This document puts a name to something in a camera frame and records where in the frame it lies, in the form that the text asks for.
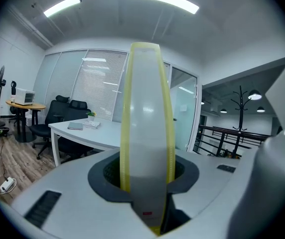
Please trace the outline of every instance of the wooden floor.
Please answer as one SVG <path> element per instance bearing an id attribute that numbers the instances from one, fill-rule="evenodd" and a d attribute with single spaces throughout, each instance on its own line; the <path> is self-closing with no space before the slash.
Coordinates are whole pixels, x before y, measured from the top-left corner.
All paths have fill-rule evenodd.
<path id="1" fill-rule="evenodd" d="M 51 171 L 55 163 L 51 148 L 43 151 L 42 158 L 37 160 L 36 156 L 41 146 L 37 145 L 33 149 L 32 142 L 17 142 L 13 135 L 16 131 L 13 121 L 11 123 L 8 123 L 8 119 L 3 121 L 10 128 L 11 136 L 0 139 L 0 185 L 4 182 L 3 173 L 6 178 L 15 178 L 17 185 L 12 192 L 0 195 L 0 200 L 10 204 L 24 189 Z"/>

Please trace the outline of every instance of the black metal railing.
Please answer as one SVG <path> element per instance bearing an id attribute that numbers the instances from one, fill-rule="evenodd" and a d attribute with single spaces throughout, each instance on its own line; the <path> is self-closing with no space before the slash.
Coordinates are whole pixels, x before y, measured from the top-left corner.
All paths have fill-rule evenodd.
<path id="1" fill-rule="evenodd" d="M 214 144 L 204 141 L 204 136 L 216 140 L 216 142 L 219 142 L 219 145 L 216 146 Z M 199 125 L 198 134 L 193 151 L 200 154 L 198 150 L 202 149 L 209 153 L 209 155 L 213 156 L 240 158 L 241 155 L 237 153 L 238 147 L 250 149 L 254 146 L 260 146 L 268 137 L 269 135 L 265 134 L 257 134 L 243 131 L 239 132 L 237 130 L 226 129 L 216 126 L 210 127 L 205 125 Z M 210 151 L 206 149 L 203 145 L 200 146 L 200 143 L 205 143 L 209 146 L 216 148 L 217 150 Z M 232 151 L 229 151 L 227 149 L 222 148 L 223 143 L 234 145 L 234 149 Z"/>

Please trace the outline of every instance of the power strip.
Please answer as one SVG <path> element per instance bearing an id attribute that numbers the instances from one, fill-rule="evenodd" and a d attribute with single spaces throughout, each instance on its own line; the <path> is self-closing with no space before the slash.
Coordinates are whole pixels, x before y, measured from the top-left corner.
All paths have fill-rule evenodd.
<path id="1" fill-rule="evenodd" d="M 11 177 L 8 177 L 7 181 L 5 180 L 0 186 L 1 193 L 5 193 L 13 185 L 14 180 Z"/>

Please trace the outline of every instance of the microwave oven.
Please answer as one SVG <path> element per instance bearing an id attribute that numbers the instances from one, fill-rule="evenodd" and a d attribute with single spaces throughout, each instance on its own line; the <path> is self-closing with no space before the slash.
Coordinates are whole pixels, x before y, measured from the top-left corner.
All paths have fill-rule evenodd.
<path id="1" fill-rule="evenodd" d="M 15 100 L 14 102 L 19 105 L 32 105 L 34 103 L 35 92 L 24 90 L 24 89 L 16 89 Z"/>

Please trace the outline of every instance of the small plant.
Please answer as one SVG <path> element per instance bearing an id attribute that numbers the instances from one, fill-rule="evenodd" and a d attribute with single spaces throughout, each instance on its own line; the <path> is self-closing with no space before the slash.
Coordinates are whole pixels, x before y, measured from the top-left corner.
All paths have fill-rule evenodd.
<path id="1" fill-rule="evenodd" d="M 93 116 L 93 117 L 96 116 L 96 112 L 86 112 L 86 114 L 87 114 L 88 116 Z"/>

